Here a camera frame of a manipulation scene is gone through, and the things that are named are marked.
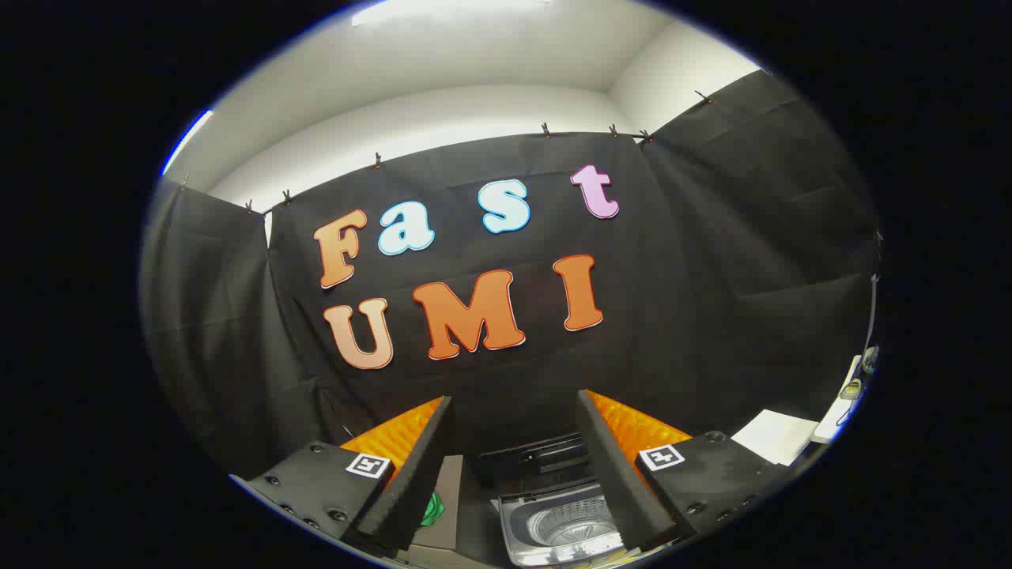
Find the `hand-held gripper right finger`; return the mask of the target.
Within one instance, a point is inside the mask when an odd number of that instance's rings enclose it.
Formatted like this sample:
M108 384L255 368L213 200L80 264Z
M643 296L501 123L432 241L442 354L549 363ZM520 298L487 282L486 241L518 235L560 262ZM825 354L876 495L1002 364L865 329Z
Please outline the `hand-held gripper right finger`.
M648 551L718 532L791 475L720 431L687 435L589 390L577 393L577 424L626 548Z

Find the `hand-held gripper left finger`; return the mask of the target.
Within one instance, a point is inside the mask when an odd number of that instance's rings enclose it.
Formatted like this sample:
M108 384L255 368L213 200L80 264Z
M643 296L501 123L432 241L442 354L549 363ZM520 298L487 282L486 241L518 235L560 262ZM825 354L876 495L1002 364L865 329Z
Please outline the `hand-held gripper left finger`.
M455 431L441 396L343 446L310 442L259 475L231 475L247 495L353 553L406 550L425 516Z

